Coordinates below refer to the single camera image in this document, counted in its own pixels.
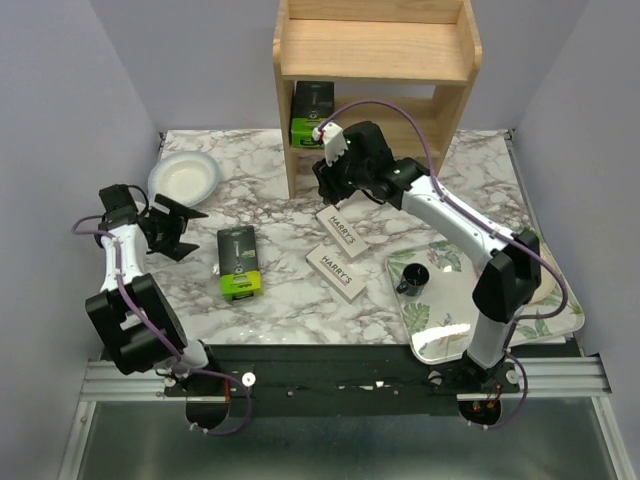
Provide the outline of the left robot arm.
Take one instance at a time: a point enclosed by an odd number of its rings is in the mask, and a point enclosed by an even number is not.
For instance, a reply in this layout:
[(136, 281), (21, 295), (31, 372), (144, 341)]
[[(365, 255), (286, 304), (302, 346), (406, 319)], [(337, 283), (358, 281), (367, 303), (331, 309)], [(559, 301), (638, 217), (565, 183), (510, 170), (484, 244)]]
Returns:
[(222, 380), (220, 368), (210, 362), (204, 344), (190, 341), (169, 301), (152, 274), (145, 271), (148, 254), (159, 253), (180, 261), (198, 249), (183, 243), (191, 220), (207, 215), (162, 194), (145, 198), (139, 209), (131, 194), (137, 186), (114, 184), (99, 191), (104, 213), (96, 230), (72, 232), (90, 235), (105, 252), (105, 277), (99, 293), (85, 301), (85, 310), (105, 350), (124, 375), (165, 370), (169, 376), (187, 376), (201, 395), (214, 393)]

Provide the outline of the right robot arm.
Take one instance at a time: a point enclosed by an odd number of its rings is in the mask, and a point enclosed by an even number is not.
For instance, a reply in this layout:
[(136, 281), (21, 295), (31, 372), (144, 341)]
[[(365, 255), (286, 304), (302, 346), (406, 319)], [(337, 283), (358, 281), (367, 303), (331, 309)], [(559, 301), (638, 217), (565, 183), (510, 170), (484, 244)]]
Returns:
[(372, 201), (412, 215), (458, 247), (479, 273), (472, 292), (478, 320), (463, 355), (460, 379), (480, 392), (496, 380), (515, 329), (516, 315), (541, 284), (540, 240), (489, 221), (445, 192), (430, 170), (412, 158), (394, 158), (371, 121), (347, 129), (328, 122), (313, 130), (324, 157), (313, 167), (318, 193), (335, 205), (361, 191)]

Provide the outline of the white Harry's box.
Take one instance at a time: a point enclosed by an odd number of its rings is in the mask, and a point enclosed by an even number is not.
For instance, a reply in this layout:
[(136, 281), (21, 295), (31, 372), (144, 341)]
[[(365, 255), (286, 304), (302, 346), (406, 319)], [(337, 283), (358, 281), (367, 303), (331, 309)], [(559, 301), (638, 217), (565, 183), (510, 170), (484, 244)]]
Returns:
[(352, 303), (364, 292), (365, 282), (328, 247), (318, 245), (305, 260), (345, 301)]
[(356, 259), (368, 249), (365, 241), (336, 207), (327, 206), (317, 212), (315, 217), (350, 259)]

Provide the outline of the green black Gillette box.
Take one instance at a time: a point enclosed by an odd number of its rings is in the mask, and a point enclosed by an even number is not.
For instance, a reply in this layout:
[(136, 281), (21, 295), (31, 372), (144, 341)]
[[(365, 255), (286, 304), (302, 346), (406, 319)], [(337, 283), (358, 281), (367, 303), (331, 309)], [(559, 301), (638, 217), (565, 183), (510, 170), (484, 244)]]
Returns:
[(252, 225), (217, 232), (220, 292), (234, 302), (263, 293), (255, 229)]

